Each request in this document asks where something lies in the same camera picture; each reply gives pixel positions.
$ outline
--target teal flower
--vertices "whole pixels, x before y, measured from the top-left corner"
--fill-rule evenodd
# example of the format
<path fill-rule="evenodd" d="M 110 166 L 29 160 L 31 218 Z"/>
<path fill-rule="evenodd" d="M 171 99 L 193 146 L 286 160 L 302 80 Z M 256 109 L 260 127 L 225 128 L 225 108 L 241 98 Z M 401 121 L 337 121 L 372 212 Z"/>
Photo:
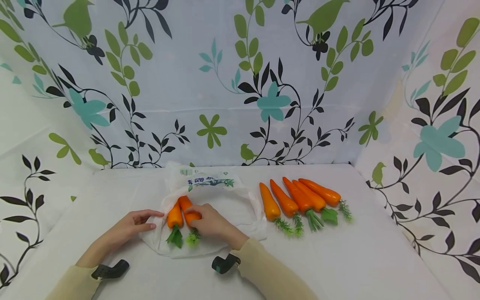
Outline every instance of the teal flower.
<path fill-rule="evenodd" d="M 69 89 L 70 98 L 72 99 L 73 110 L 80 116 L 83 123 L 89 129 L 93 129 L 92 123 L 99 126 L 109 126 L 110 123 L 103 116 L 98 115 L 105 108 L 105 103 L 100 100 L 90 100 L 84 102 L 82 96 L 75 92 L 74 89 Z"/>
<path fill-rule="evenodd" d="M 448 137 L 458 130 L 461 117 L 455 116 L 445 121 L 437 129 L 433 126 L 424 126 L 420 132 L 422 140 L 415 146 L 413 157 L 425 154 L 427 165 L 433 172 L 438 171 L 442 165 L 442 154 L 454 158 L 465 156 L 465 147 L 454 138 Z"/>
<path fill-rule="evenodd" d="M 292 102 L 289 96 L 277 96 L 278 85 L 272 82 L 268 89 L 267 97 L 261 97 L 257 100 L 258 108 L 262 110 L 260 116 L 264 122 L 267 122 L 268 116 L 272 116 L 275 120 L 283 121 L 283 111 L 280 107 L 287 106 Z"/>

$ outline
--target black wrist strap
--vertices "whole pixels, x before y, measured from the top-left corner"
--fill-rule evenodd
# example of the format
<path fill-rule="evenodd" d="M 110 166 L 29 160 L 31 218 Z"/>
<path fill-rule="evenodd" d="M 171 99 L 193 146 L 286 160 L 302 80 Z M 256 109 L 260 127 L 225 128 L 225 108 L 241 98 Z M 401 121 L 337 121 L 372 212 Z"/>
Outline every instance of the black wrist strap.
<path fill-rule="evenodd" d="M 120 260 L 115 266 L 109 267 L 104 264 L 100 264 L 97 269 L 92 273 L 93 279 L 115 279 L 122 276 L 130 267 L 129 263 L 125 260 Z"/>

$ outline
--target plastic carrot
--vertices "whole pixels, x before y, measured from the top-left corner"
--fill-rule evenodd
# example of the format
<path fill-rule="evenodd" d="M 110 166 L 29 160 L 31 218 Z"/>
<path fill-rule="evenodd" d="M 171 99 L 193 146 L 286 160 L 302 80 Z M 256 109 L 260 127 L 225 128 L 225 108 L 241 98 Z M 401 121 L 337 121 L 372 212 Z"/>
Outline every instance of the plastic carrot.
<path fill-rule="evenodd" d="M 290 224 L 280 217 L 280 208 L 273 199 L 269 189 L 263 182 L 260 182 L 260 195 L 262 196 L 262 200 L 264 202 L 264 211 L 267 220 L 273 222 L 275 226 L 279 230 L 283 231 L 283 233 L 285 233 L 287 236 L 291 236 L 293 234 L 293 230 L 290 227 Z"/>
<path fill-rule="evenodd" d="M 198 233 L 197 229 L 191 226 L 191 222 L 193 220 L 200 220 L 202 215 L 197 212 L 185 213 L 185 210 L 192 206 L 192 202 L 187 196 L 180 197 L 178 202 L 183 211 L 183 215 L 185 216 L 185 222 L 187 223 L 188 228 L 190 228 L 190 233 L 186 239 L 186 242 L 189 246 L 196 246 L 198 244 L 198 240 L 200 239 L 200 234 Z"/>
<path fill-rule="evenodd" d="M 181 248 L 183 246 L 183 238 L 180 228 L 183 227 L 183 216 L 180 210 L 180 203 L 177 201 L 175 206 L 170 210 L 167 216 L 168 228 L 172 229 L 172 233 L 168 236 L 167 244 L 174 243 L 175 246 Z"/>
<path fill-rule="evenodd" d="M 327 205 L 325 203 L 325 200 L 322 197 L 312 192 L 303 183 L 296 180 L 293 180 L 292 182 L 300 191 L 302 191 L 310 199 L 310 201 L 313 204 L 313 210 L 316 211 L 317 213 L 319 213 L 322 210 L 322 208 L 324 208 Z"/>
<path fill-rule="evenodd" d="M 324 222 L 313 211 L 313 204 L 310 199 L 286 177 L 283 177 L 282 180 L 290 196 L 292 196 L 293 201 L 299 206 L 300 212 L 307 217 L 310 230 L 317 231 L 324 226 Z"/>
<path fill-rule="evenodd" d="M 330 206 L 337 206 L 340 200 L 342 200 L 339 193 L 323 187 L 316 182 L 304 178 L 300 178 L 299 181 L 306 185 L 310 190 L 320 195 Z"/>
<path fill-rule="evenodd" d="M 287 217 L 293 218 L 293 223 L 295 224 L 295 236 L 303 236 L 303 222 L 301 221 L 301 216 L 299 214 L 299 206 L 295 201 L 288 197 L 287 194 L 285 194 L 273 179 L 270 180 L 270 188 L 272 189 L 273 195 L 275 195 L 278 204 L 280 204 L 283 213 Z"/>

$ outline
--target hand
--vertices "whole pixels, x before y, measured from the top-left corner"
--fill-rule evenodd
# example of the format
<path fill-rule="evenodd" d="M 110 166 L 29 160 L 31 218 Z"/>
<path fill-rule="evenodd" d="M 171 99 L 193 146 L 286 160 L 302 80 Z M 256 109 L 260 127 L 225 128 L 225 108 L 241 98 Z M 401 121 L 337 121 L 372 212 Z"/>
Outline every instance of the hand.
<path fill-rule="evenodd" d="M 92 243 L 76 266 L 93 268 L 99 265 L 107 255 L 120 248 L 137 233 L 155 229 L 155 224 L 146 223 L 149 217 L 163 217 L 163 215 L 161 212 L 150 209 L 129 212 Z"/>
<path fill-rule="evenodd" d="M 240 250 L 248 240 L 248 236 L 228 222 L 210 204 L 192 205 L 185 212 L 189 211 L 195 211 L 202 215 L 202 219 L 192 220 L 190 225 L 203 236 L 224 240 L 235 250 Z"/>

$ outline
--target person's right hand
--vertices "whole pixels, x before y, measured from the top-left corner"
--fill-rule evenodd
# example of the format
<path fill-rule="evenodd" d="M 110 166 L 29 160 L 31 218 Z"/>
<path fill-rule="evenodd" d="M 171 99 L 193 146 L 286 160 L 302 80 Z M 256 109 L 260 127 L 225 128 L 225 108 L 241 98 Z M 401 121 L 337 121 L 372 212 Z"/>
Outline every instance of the person's right hand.
<path fill-rule="evenodd" d="M 192 220 L 190 225 L 203 236 L 224 240 L 235 250 L 240 250 L 248 240 L 248 236 L 228 222 L 210 204 L 192 205 L 185 212 L 189 211 L 195 211 L 202 215 L 202 219 Z"/>

